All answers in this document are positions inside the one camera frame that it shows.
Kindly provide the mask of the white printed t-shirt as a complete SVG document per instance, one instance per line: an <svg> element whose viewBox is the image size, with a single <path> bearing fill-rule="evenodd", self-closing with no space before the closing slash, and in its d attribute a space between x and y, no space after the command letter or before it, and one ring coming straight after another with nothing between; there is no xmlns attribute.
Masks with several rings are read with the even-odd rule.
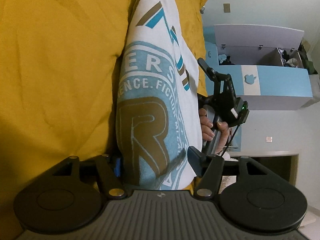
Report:
<svg viewBox="0 0 320 240"><path fill-rule="evenodd" d="M127 184L181 190L191 183L187 149L202 146L198 83L199 67L182 37L175 0L136 0L117 99Z"/></svg>

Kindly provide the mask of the mustard yellow bed comforter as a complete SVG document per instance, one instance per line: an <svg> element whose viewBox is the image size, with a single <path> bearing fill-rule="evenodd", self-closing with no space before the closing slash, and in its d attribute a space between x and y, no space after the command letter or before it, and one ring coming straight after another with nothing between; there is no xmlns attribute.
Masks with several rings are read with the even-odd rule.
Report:
<svg viewBox="0 0 320 240"><path fill-rule="evenodd" d="M136 0L1 0L1 239L18 192L115 142L121 53Z"/></svg>

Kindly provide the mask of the blue open storage chest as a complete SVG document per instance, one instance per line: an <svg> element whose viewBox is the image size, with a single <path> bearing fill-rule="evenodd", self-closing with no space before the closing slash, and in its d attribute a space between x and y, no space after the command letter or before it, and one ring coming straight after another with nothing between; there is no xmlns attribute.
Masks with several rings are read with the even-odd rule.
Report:
<svg viewBox="0 0 320 240"><path fill-rule="evenodd" d="M217 24L203 29L206 61L230 74L237 96L258 111L295 111L312 99L298 53L304 31L271 25Z"/></svg>

